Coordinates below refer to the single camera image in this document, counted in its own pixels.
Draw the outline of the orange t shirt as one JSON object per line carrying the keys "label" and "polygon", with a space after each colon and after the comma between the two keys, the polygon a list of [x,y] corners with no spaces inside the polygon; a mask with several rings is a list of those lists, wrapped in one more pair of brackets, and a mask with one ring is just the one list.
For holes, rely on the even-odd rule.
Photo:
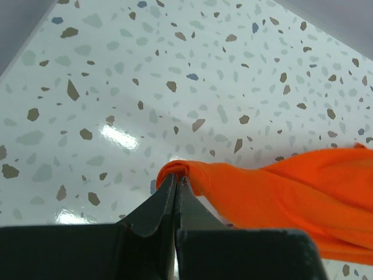
{"label": "orange t shirt", "polygon": [[372,264],[372,150],[312,150],[258,168],[174,160],[156,179],[189,178],[193,193],[239,229],[305,231],[325,259]]}

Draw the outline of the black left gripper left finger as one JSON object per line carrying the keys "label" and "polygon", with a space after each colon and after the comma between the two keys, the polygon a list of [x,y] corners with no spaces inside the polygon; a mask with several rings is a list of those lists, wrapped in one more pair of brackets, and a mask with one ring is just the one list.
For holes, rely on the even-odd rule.
{"label": "black left gripper left finger", "polygon": [[1,228],[2,279],[171,279],[177,177],[116,223]]}

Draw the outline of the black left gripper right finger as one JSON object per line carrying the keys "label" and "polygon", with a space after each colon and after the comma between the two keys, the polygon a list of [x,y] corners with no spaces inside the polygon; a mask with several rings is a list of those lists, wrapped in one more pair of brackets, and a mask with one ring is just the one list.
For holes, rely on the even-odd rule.
{"label": "black left gripper right finger", "polygon": [[232,229],[177,184],[175,248],[180,279],[327,279],[314,242],[295,229]]}

